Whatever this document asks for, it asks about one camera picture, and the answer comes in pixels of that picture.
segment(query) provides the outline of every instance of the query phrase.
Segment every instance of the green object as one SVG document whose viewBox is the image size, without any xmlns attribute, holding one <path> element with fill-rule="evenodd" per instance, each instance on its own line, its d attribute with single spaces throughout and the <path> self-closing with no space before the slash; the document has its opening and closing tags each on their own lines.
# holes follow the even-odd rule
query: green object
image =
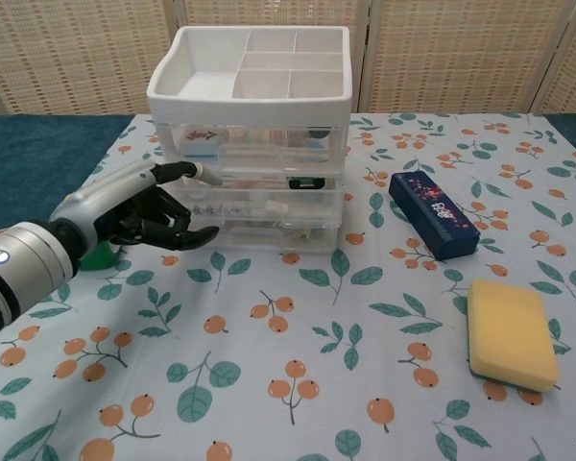
<svg viewBox="0 0 576 461">
<path fill-rule="evenodd" d="M 119 248 L 108 242 L 101 243 L 81 261 L 79 269 L 82 271 L 101 271 L 113 267 L 119 256 Z"/>
</svg>

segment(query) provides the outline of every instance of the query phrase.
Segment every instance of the silver robotic forearm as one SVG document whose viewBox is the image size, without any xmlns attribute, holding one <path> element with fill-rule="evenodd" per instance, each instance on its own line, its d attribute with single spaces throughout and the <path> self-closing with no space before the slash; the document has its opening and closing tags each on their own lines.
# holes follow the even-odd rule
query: silver robotic forearm
<svg viewBox="0 0 576 461">
<path fill-rule="evenodd" d="M 0 329 L 71 280 L 102 241 L 190 250 L 212 240 L 218 228 L 188 230 L 189 211 L 157 187 L 181 176 L 222 183 L 200 164 L 139 162 L 68 195 L 49 222 L 1 232 Z"/>
</svg>

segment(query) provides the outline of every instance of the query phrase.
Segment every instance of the blue box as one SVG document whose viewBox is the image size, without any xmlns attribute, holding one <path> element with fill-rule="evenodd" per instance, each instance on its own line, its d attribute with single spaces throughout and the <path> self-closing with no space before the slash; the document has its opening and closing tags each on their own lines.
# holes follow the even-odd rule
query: blue box
<svg viewBox="0 0 576 461">
<path fill-rule="evenodd" d="M 394 173 L 388 191 L 437 260 L 476 251 L 480 232 L 424 172 Z"/>
</svg>

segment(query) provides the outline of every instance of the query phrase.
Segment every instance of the tablecloth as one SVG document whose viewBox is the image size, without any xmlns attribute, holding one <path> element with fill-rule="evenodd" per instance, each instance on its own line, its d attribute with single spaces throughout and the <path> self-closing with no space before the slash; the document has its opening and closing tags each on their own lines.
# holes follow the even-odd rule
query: tablecloth
<svg viewBox="0 0 576 461">
<path fill-rule="evenodd" d="M 94 177 L 160 159 L 136 116 Z M 129 247 L 0 333 L 0 459 L 576 460 L 576 151 L 525 114 L 356 114 L 332 255 Z M 433 260 L 423 170 L 481 230 Z M 466 290 L 541 293 L 544 395 L 468 370 Z"/>
</svg>

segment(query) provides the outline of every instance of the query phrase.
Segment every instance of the sponge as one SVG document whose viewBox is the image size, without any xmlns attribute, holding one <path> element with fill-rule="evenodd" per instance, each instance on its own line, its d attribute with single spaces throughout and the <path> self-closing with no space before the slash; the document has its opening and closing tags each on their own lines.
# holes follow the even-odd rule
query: sponge
<svg viewBox="0 0 576 461">
<path fill-rule="evenodd" d="M 540 392 L 559 379 L 544 307 L 533 290 L 474 280 L 468 337 L 469 366 L 476 375 Z"/>
</svg>

